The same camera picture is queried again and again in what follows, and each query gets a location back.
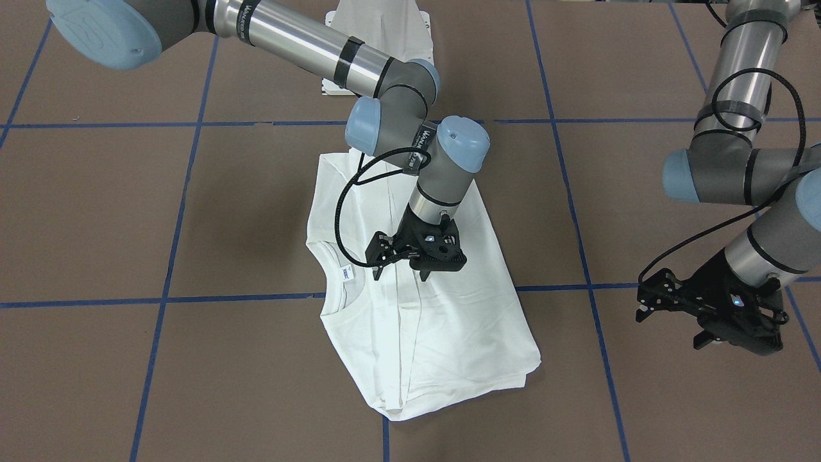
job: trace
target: blue grid line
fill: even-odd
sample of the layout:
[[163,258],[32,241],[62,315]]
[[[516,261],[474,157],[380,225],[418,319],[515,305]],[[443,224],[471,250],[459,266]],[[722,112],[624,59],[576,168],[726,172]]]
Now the blue grid line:
[[[799,278],[794,283],[817,284],[821,276],[807,276]],[[517,292],[567,292],[573,290],[604,290],[604,289],[636,289],[635,282],[622,283],[593,283],[587,284],[557,284],[557,285],[520,285]],[[39,300],[32,302],[0,302],[0,309],[13,308],[47,308],[47,307],[92,307],[116,305],[154,305],[158,303],[216,303],[216,302],[250,302],[265,300],[300,300],[304,298],[325,298],[325,292],[296,292],[296,293],[251,293],[242,295],[195,295],[187,297],[166,298],[101,298],[86,300]]]
[[[704,88],[704,93],[707,93],[707,85],[704,82],[704,76],[701,74],[701,69],[699,68],[699,64],[695,61],[695,56],[693,55],[692,50],[690,49],[690,42],[687,40],[687,36],[684,32],[684,29],[681,27],[681,23],[678,20],[678,15],[676,14],[676,9],[673,8],[672,3],[668,3],[667,7],[670,8],[670,12],[672,14],[673,19],[676,21],[676,26],[678,27],[678,31],[681,34],[681,39],[684,40],[684,45],[687,48],[687,53],[690,55],[690,60],[693,63],[693,68],[695,69],[695,73],[698,74],[699,80],[701,81],[701,86]],[[817,122],[821,120],[821,118],[806,118],[806,122]],[[798,118],[770,118],[768,122],[798,122]],[[760,218],[758,213],[755,214],[755,218]],[[807,278],[800,278],[800,282],[813,282],[820,280],[819,278],[815,277],[807,277]],[[818,351],[815,349],[815,344],[813,343],[812,337],[810,336],[810,332],[806,329],[806,325],[804,324],[804,318],[800,314],[800,310],[798,308],[798,304],[796,303],[795,298],[792,296],[792,291],[789,287],[784,288],[787,292],[787,296],[790,299],[790,303],[792,303],[792,307],[796,312],[796,317],[798,318],[798,322],[801,325],[801,329],[804,331],[804,337],[807,340],[807,345],[810,347],[810,352],[813,354],[813,358],[815,358],[815,365],[821,372],[821,360],[819,360]]]
[[[202,130],[203,116],[205,115],[205,104],[208,101],[209,86],[211,85],[211,75],[213,73],[213,64],[217,59],[217,48],[219,46],[219,37],[213,38],[213,46],[211,48],[211,59],[208,65],[208,71],[205,74],[205,84],[203,88],[202,100],[200,101],[200,115],[197,117],[197,128],[194,131],[194,140],[191,143],[191,153],[188,159],[188,169],[186,170],[186,180],[182,187],[182,198],[180,199],[180,210],[177,214],[177,226],[174,229],[174,239],[171,244],[171,252],[168,257],[168,272],[165,276],[165,285],[163,287],[163,300],[168,297],[168,292],[171,289],[171,278],[174,272],[174,261],[177,258],[177,245],[180,242],[180,232],[182,230],[182,219],[186,212],[186,194],[188,192],[188,185],[191,180],[191,170],[194,168],[194,160],[197,154],[197,146],[200,143],[200,132]],[[145,420],[145,409],[148,406],[149,392],[151,390],[151,379],[154,375],[154,364],[157,360],[157,350],[159,347],[159,337],[163,332],[163,319],[165,317],[165,308],[167,303],[163,301],[160,303],[157,313],[157,325],[154,327],[154,340],[151,343],[151,354],[149,356],[148,370],[145,373],[145,384],[143,386],[143,395],[140,400],[140,411],[137,415],[137,424],[134,430],[134,441],[131,444],[131,458],[130,462],[136,462],[137,451],[140,448],[140,437],[143,431],[143,422]]]
[[699,68],[699,64],[695,61],[695,55],[693,54],[693,50],[690,48],[690,41],[687,40],[687,35],[684,33],[684,28],[681,27],[681,22],[678,20],[678,15],[676,14],[676,8],[672,7],[672,3],[668,3],[667,7],[670,8],[670,13],[672,14],[672,19],[676,22],[676,27],[678,27],[678,33],[681,35],[681,39],[684,40],[684,46],[687,48],[687,54],[690,55],[690,62],[693,63],[693,67],[695,68],[696,75],[699,76],[699,82],[701,82],[701,88],[704,89],[704,93],[707,93],[707,82],[704,81],[704,75],[701,74],[701,69]]
[[785,287],[784,291],[787,292],[787,297],[790,299],[790,304],[792,305],[792,311],[796,313],[798,324],[801,326],[801,331],[804,332],[804,338],[807,340],[807,345],[810,347],[810,352],[813,354],[813,359],[815,359],[815,366],[818,368],[819,372],[821,372],[821,358],[819,358],[819,352],[815,348],[815,343],[813,342],[810,331],[807,329],[807,325],[804,322],[804,317],[801,315],[801,310],[798,309],[796,298],[792,295],[792,290],[790,290],[789,287]]
[[622,455],[624,456],[625,462],[631,462],[630,451],[627,447],[627,437],[626,437],[625,432],[624,432],[624,423],[621,420],[621,411],[620,411],[619,405],[618,405],[618,397],[617,397],[617,394],[616,394],[616,386],[615,386],[615,383],[613,382],[612,373],[611,373],[611,370],[610,370],[610,359],[608,357],[608,349],[607,349],[607,345],[604,342],[604,333],[602,332],[601,320],[599,319],[599,309],[596,306],[596,297],[595,297],[595,294],[594,294],[594,291],[593,291],[592,281],[590,279],[590,271],[589,271],[589,268],[587,266],[587,257],[585,256],[585,245],[582,242],[581,228],[579,226],[579,219],[576,216],[576,206],[573,203],[573,194],[572,194],[572,191],[571,191],[570,179],[567,176],[567,168],[566,168],[565,161],[564,161],[564,154],[562,153],[562,142],[559,138],[558,126],[555,122],[556,117],[555,117],[555,114],[553,112],[553,102],[550,98],[550,87],[548,86],[547,72],[545,72],[545,70],[544,70],[544,63],[542,61],[541,47],[539,46],[539,37],[536,34],[536,25],[535,25],[534,19],[533,19],[533,11],[532,11],[531,6],[530,6],[530,0],[525,0],[525,6],[527,7],[527,16],[528,16],[528,20],[530,22],[530,33],[533,36],[533,45],[534,45],[534,49],[535,49],[535,52],[536,52],[536,59],[539,62],[539,72],[541,73],[541,77],[542,77],[542,85],[544,86],[544,98],[545,98],[545,102],[547,103],[547,106],[548,106],[548,113],[550,115],[550,118],[553,120],[553,122],[550,125],[551,125],[551,128],[553,129],[553,139],[556,142],[556,152],[557,152],[557,156],[558,156],[559,166],[561,167],[561,170],[562,170],[562,180],[564,181],[565,189],[566,189],[566,192],[567,192],[567,204],[568,204],[568,207],[570,208],[570,214],[571,214],[571,218],[573,220],[573,227],[576,229],[576,240],[577,240],[578,246],[579,246],[579,257],[581,259],[581,267],[582,267],[582,270],[585,273],[585,282],[586,282],[586,285],[587,285],[587,294],[588,294],[588,298],[589,298],[589,301],[590,301],[590,309],[591,309],[591,312],[593,314],[593,320],[594,320],[594,323],[595,323],[595,326],[596,326],[596,335],[599,338],[599,350],[601,351],[601,354],[602,354],[602,363],[603,363],[603,366],[604,366],[604,374],[605,374],[605,376],[607,378],[607,381],[608,381],[608,389],[610,391],[610,400],[612,401],[613,414],[616,418],[616,426],[617,426],[617,429],[618,429],[619,441],[621,442],[621,452],[622,452]]
[[[806,122],[821,122],[821,117],[807,117]],[[773,117],[768,118],[767,122],[798,122],[796,117]]]
[[0,310],[10,308],[98,307],[112,305],[154,305],[161,298],[106,298],[100,300],[48,300],[42,302],[0,302]]
[[382,462],[391,460],[391,427],[387,417],[382,416]]
[[294,125],[345,125],[346,123],[344,120],[282,120],[271,122],[274,126],[280,125],[283,127]]
[[45,46],[46,39],[48,38],[48,32],[51,30],[51,24],[51,20],[49,19],[48,23],[46,23],[46,30],[43,32],[43,38],[40,39],[40,44],[37,45],[37,51],[34,52],[34,57],[31,59],[29,71],[25,74],[23,84],[20,86],[20,91],[17,92],[17,99],[14,100],[14,106],[11,107],[11,113],[8,114],[6,126],[2,129],[2,135],[0,135],[0,148],[2,148],[3,143],[6,142],[6,136],[8,136],[8,131],[11,129],[11,123],[14,122],[14,116],[17,115],[17,109],[20,108],[20,102],[23,100],[25,89],[29,86],[31,75],[34,74],[34,68],[37,66],[37,62],[40,59],[40,54],[43,52],[43,47]]
[[[505,124],[548,124],[548,123],[676,123],[695,122],[695,118],[496,118],[496,123]],[[821,122],[821,117],[808,117],[807,122]],[[486,124],[482,119],[477,123]],[[798,118],[769,118],[767,122],[798,122]],[[245,120],[225,122],[94,122],[94,123],[12,123],[0,125],[0,129],[36,130],[67,128],[151,128],[151,127],[254,127],[256,125],[273,125],[282,127],[345,125],[346,121],[323,120]]]

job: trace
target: black cable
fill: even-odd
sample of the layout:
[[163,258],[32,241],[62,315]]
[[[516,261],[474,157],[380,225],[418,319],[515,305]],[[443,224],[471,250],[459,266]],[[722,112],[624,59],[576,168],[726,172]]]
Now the black cable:
[[723,19],[722,19],[722,18],[718,15],[718,13],[716,13],[716,11],[713,9],[713,4],[710,2],[710,0],[704,0],[704,5],[707,5],[707,9],[708,9],[708,10],[710,10],[710,14],[711,14],[711,15],[713,15],[713,17],[714,17],[714,18],[716,18],[716,21],[718,21],[718,24],[720,24],[720,25],[721,25],[721,27],[725,27],[725,28],[726,28],[726,27],[727,27],[727,23],[726,23],[726,22],[724,22],[724,20],[723,20]]
[[757,130],[761,128],[761,122],[753,121],[754,123],[750,127],[733,127],[726,120],[724,117],[718,112],[718,94],[721,93],[721,90],[724,89],[730,82],[736,79],[738,76],[743,76],[745,74],[751,73],[759,73],[764,74],[767,76],[771,76],[773,79],[781,82],[787,91],[790,92],[790,96],[792,96],[792,100],[796,103],[796,113],[798,114],[798,151],[796,152],[796,157],[793,159],[792,166],[796,167],[801,162],[801,156],[804,155],[804,148],[807,143],[807,121],[806,116],[804,115],[804,105],[801,103],[801,97],[798,95],[798,90],[790,83],[787,79],[785,79],[781,74],[770,71],[769,69],[764,69],[763,67],[748,67],[746,69],[741,69],[740,71],[732,74],[728,78],[724,79],[718,86],[716,87],[715,92],[713,93],[713,99],[710,101],[710,107],[713,110],[713,115],[715,116],[716,120],[721,123],[725,128],[728,130],[733,130],[734,132],[749,132],[752,130]]
[[385,160],[388,157],[392,157],[394,155],[408,154],[408,153],[414,153],[414,152],[417,153],[417,154],[422,154],[424,156],[424,159],[422,159],[422,163],[420,164],[420,170],[424,169],[425,167],[428,166],[428,164],[430,164],[430,154],[428,154],[428,152],[426,150],[416,148],[416,147],[410,147],[410,146],[405,147],[405,148],[398,148],[398,149],[395,149],[395,150],[390,150],[390,151],[388,151],[384,154],[380,154],[380,155],[374,157],[374,159],[371,160],[370,162],[368,162],[364,167],[361,166],[362,161],[365,158],[365,155],[363,154],[360,157],[360,167],[357,169],[356,173],[354,173],[354,176],[352,176],[351,179],[348,180],[348,183],[342,189],[342,193],[340,193],[340,195],[339,195],[339,201],[337,201],[336,214],[333,217],[333,234],[334,234],[334,237],[337,239],[337,246],[339,247],[339,251],[342,252],[342,255],[345,256],[345,258],[347,258],[348,261],[350,261],[354,265],[361,266],[363,268],[375,268],[375,267],[378,267],[378,266],[385,266],[385,265],[390,265],[391,263],[396,263],[397,261],[399,261],[403,258],[406,258],[411,254],[411,251],[400,252],[400,253],[397,253],[396,255],[393,255],[393,256],[390,256],[390,257],[386,258],[385,260],[377,261],[375,263],[366,263],[366,262],[363,262],[363,261],[356,260],[350,253],[348,253],[348,251],[345,249],[345,246],[342,245],[342,236],[341,236],[340,231],[339,231],[339,218],[340,218],[340,215],[342,215],[342,204],[345,202],[345,196],[347,196],[348,192],[351,190],[352,187],[357,186],[357,185],[361,185],[361,184],[367,184],[369,182],[376,181],[380,178],[387,178],[387,177],[390,177],[392,175],[402,173],[401,170],[394,170],[392,172],[382,173],[382,174],[379,174],[375,177],[368,178],[367,180],[365,180],[363,182],[359,182],[359,179],[362,177],[362,175],[365,174],[365,172],[370,170],[370,168],[373,167],[374,165],[376,165],[380,160]]
[[752,210],[748,210],[748,211],[744,212],[744,213],[743,213],[743,214],[741,214],[741,215],[738,215],[738,216],[735,216],[735,217],[733,217],[733,218],[730,218],[730,219],[728,219],[727,221],[723,221],[722,223],[716,224],[716,225],[715,225],[715,226],[713,226],[712,228],[705,229],[704,231],[702,231],[702,232],[700,232],[700,233],[697,233],[697,234],[695,234],[695,235],[693,235],[693,236],[690,236],[689,238],[687,238],[687,239],[685,239],[685,240],[681,241],[680,243],[678,243],[678,244],[676,244],[676,245],[674,245],[674,246],[672,246],[672,247],[668,248],[668,249],[667,249],[664,253],[662,253],[661,255],[659,255],[659,256],[657,256],[657,257],[655,257],[655,258],[653,259],[653,261],[651,261],[651,262],[650,262],[650,264],[649,264],[649,265],[647,265],[647,266],[646,266],[646,267],[645,267],[645,268],[644,268],[644,269],[643,269],[643,270],[639,273],[639,285],[642,285],[642,284],[644,283],[644,276],[645,276],[645,275],[647,275],[647,273],[648,273],[648,272],[649,272],[649,271],[650,271],[650,270],[651,270],[654,266],[656,266],[656,264],[658,264],[661,260],[663,260],[664,258],[666,258],[667,256],[669,256],[669,255],[670,255],[670,254],[672,254],[673,252],[677,251],[678,249],[680,249],[680,248],[684,247],[685,245],[687,245],[687,244],[689,244],[689,243],[692,243],[692,242],[694,242],[694,241],[696,241],[696,240],[698,240],[698,239],[703,238],[704,236],[706,236],[706,235],[708,235],[708,234],[714,233],[715,231],[718,231],[718,230],[719,230],[719,229],[721,229],[721,228],[724,228],[724,227],[726,227],[726,226],[729,226],[729,225],[731,225],[731,224],[735,223],[736,221],[741,221],[741,220],[743,220],[743,219],[747,218],[748,216],[751,216],[751,215],[754,215],[754,214],[759,213],[761,210],[763,210],[764,208],[766,208],[766,207],[768,207],[770,204],[772,204],[772,203],[775,201],[775,198],[776,198],[776,197],[777,197],[777,195],[776,195],[776,194],[773,194],[773,195],[772,195],[769,199],[767,199],[767,200],[766,200],[763,204],[761,204],[760,206],[757,206],[757,207],[755,207],[755,208],[754,208],[754,209],[752,209]]
[[[737,78],[738,76],[743,76],[745,74],[750,74],[750,73],[753,73],[753,72],[766,74],[766,75],[771,76],[772,78],[776,79],[777,81],[781,82],[782,85],[784,85],[787,88],[787,90],[790,92],[790,95],[792,96],[793,101],[795,101],[795,103],[796,103],[796,112],[798,113],[798,131],[799,131],[799,135],[798,135],[798,151],[796,152],[796,157],[792,160],[792,168],[794,169],[795,167],[798,166],[798,164],[800,164],[801,157],[804,155],[804,148],[805,148],[806,142],[807,142],[807,121],[806,121],[806,117],[804,115],[804,106],[801,104],[801,98],[798,95],[798,91],[783,76],[781,76],[780,74],[778,74],[776,72],[770,71],[769,69],[763,69],[762,67],[750,67],[750,68],[747,68],[747,69],[742,69],[742,70],[732,74],[728,78],[724,79],[724,81],[722,81],[716,87],[716,90],[713,93],[713,99],[711,101],[711,107],[713,109],[713,115],[716,117],[716,119],[724,127],[728,128],[730,130],[733,130],[733,131],[749,132],[750,130],[754,130],[756,128],[761,127],[761,122],[757,122],[757,121],[755,122],[755,124],[753,124],[752,127],[747,127],[747,128],[733,127],[732,125],[727,123],[727,121],[724,120],[721,117],[721,115],[718,113],[718,107],[717,107],[718,94],[721,92],[721,90],[725,86],[727,86],[727,84],[729,84],[733,79]],[[773,86],[771,84],[770,88],[768,90],[768,94],[767,94],[767,104],[766,104],[766,107],[764,108],[764,113],[765,114],[769,111],[769,103],[770,103],[770,98],[771,98],[772,91],[773,91]],[[662,253],[661,255],[654,258],[653,261],[651,261],[650,264],[647,265],[639,273],[639,286],[641,286],[644,283],[644,277],[647,275],[647,273],[654,266],[656,266],[661,260],[663,260],[664,258],[669,256],[670,254],[672,254],[675,251],[681,249],[682,247],[684,247],[685,245],[687,245],[689,243],[692,243],[692,242],[694,242],[698,239],[701,239],[704,236],[706,236],[708,234],[711,234],[711,233],[714,233],[715,231],[718,231],[719,229],[724,228],[726,226],[729,226],[729,225],[731,225],[731,224],[733,224],[737,221],[740,221],[740,220],[745,219],[749,216],[755,215],[755,214],[759,213],[761,210],[765,209],[766,207],[769,207],[770,204],[772,204],[779,197],[781,197],[784,190],[787,188],[787,184],[789,184],[789,182],[791,182],[793,179],[794,178],[785,178],[785,181],[783,182],[783,184],[780,184],[778,186],[778,188],[776,188],[776,191],[766,201],[764,201],[764,203],[762,203],[760,206],[756,206],[754,209],[748,210],[748,211],[746,211],[745,213],[743,213],[741,215],[735,216],[735,217],[730,218],[726,221],[723,221],[722,223],[716,224],[712,228],[705,229],[704,231],[702,231],[700,233],[697,233],[697,234],[685,239],[684,241],[681,241],[680,243],[674,245],[673,247],[670,247],[664,253]]]

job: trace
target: white t-shirt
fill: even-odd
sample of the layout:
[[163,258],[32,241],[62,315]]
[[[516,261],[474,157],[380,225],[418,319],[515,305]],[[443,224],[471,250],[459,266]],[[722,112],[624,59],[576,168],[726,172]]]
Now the white t-shirt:
[[[307,245],[328,282],[320,319],[369,406],[406,420],[492,390],[525,385],[541,362],[479,190],[471,184],[454,220],[467,264],[426,282],[407,260],[370,268],[339,252],[333,216],[359,156],[319,158]],[[395,169],[384,162],[364,178]],[[393,235],[416,178],[396,175],[353,187],[341,217],[342,243],[359,261],[376,231]]]

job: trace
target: shirt tag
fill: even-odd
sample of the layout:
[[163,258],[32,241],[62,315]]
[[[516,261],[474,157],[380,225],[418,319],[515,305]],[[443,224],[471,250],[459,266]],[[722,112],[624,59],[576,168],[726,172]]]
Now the shirt tag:
[[342,272],[342,280],[347,282],[349,280],[354,280],[356,275],[354,275],[354,269],[351,265],[345,265],[339,269]]

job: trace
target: gray robot arm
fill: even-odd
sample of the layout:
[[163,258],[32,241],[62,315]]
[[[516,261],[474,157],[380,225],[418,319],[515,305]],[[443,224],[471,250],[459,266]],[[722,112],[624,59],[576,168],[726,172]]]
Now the gray robot arm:
[[422,280],[432,270],[455,271],[466,263],[452,217],[490,141],[468,118],[450,116],[439,125],[427,121],[439,91],[438,73],[429,62],[401,62],[273,0],[47,0],[47,5],[63,36],[104,66],[132,69],[188,35],[210,32],[237,37],[353,91],[360,98],[346,125],[348,144],[371,156],[415,148],[384,160],[419,179],[396,235],[377,232],[367,262],[351,260],[373,267],[378,278],[383,266],[404,256]]
[[725,340],[758,354],[782,349],[779,326],[787,315],[780,289],[821,263],[821,147],[753,147],[766,117],[770,71],[801,3],[730,1],[690,148],[664,165],[664,190],[672,198],[771,206],[688,280],[666,268],[640,280],[636,320],[659,310],[689,312],[704,328],[694,338],[697,349]]

